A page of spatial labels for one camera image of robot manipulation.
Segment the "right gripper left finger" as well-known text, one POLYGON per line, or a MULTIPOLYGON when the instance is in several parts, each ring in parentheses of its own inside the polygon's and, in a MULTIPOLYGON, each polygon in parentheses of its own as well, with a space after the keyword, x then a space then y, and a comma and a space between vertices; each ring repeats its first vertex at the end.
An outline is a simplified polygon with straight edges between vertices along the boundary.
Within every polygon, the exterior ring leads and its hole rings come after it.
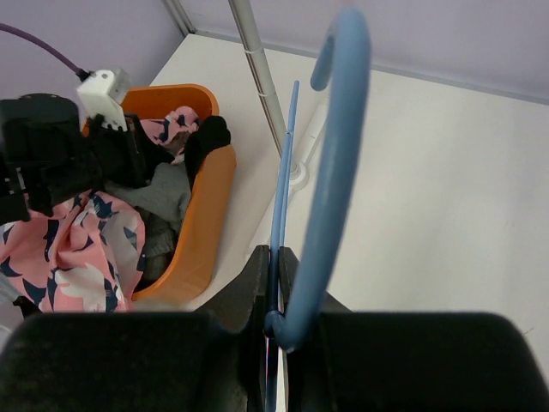
POLYGON ((269 252, 193 312, 35 314, 1 354, 4 411, 261 411, 269 252))

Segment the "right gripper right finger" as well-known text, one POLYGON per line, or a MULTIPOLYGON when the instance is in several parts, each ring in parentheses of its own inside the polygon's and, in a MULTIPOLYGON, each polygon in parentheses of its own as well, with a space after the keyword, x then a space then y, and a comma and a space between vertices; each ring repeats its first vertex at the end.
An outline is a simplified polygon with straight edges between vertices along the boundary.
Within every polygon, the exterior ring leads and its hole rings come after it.
POLYGON ((522 333, 489 312, 354 312, 331 295, 287 357, 291 411, 545 411, 522 333))

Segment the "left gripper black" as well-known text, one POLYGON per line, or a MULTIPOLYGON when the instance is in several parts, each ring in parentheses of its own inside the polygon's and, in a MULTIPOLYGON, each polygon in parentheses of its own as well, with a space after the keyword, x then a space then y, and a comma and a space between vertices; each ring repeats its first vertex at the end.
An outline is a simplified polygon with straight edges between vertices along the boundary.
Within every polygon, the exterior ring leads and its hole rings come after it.
POLYGON ((125 113, 126 130, 103 125, 98 114, 86 122, 87 136, 99 160, 103 180, 131 188, 143 187, 148 181, 148 167, 142 143, 146 139, 134 113, 125 113))

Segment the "grey shorts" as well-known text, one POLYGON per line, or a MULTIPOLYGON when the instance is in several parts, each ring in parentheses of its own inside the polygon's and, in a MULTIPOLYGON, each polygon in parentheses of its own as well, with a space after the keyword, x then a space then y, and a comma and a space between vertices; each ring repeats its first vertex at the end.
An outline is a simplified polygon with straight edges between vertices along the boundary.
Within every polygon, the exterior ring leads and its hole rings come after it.
POLYGON ((148 185, 127 188, 109 182, 106 192, 139 212, 145 224, 143 279, 159 280, 172 261, 191 198, 185 165, 161 163, 148 185))

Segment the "black shorts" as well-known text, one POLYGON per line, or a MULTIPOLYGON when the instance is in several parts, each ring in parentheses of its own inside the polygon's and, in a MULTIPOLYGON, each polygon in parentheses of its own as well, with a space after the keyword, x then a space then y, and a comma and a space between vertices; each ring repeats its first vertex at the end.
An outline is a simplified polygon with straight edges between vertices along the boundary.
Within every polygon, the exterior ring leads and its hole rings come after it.
POLYGON ((231 143, 231 132, 221 116, 209 116, 192 133, 184 147, 184 165, 193 188, 196 175, 208 154, 231 143))

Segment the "pink navy patterned shorts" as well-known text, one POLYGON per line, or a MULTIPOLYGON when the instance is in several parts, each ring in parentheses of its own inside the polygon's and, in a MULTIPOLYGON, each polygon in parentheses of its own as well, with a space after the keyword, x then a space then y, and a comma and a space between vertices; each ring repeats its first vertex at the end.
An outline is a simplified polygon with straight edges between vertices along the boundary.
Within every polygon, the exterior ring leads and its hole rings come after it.
POLYGON ((1 226, 1 293, 42 312, 125 312, 142 278, 145 224, 106 192, 85 191, 1 226))

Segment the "blue wire hanger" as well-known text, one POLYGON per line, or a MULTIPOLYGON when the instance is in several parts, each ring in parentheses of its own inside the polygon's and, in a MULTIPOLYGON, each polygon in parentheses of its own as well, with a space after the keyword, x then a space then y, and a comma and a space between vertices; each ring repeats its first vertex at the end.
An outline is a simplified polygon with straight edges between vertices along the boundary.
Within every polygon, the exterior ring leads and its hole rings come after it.
POLYGON ((355 180, 371 72, 371 37, 363 13, 346 7, 331 22, 311 74, 330 90, 323 149, 302 259, 287 307, 279 308, 279 256, 284 243, 297 101, 292 100, 274 198, 263 329, 268 338, 265 409, 277 400, 278 353, 300 348, 317 319, 340 248, 355 180))

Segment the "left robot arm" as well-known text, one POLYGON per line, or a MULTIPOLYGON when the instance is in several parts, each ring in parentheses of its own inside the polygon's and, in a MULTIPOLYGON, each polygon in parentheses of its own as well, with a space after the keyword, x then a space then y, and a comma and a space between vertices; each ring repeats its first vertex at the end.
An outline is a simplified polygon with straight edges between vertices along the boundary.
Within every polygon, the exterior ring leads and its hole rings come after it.
POLYGON ((138 118, 108 123, 103 113, 80 126, 77 105, 54 94, 1 102, 1 222, 52 216, 60 203, 106 181, 142 187, 153 168, 138 118))

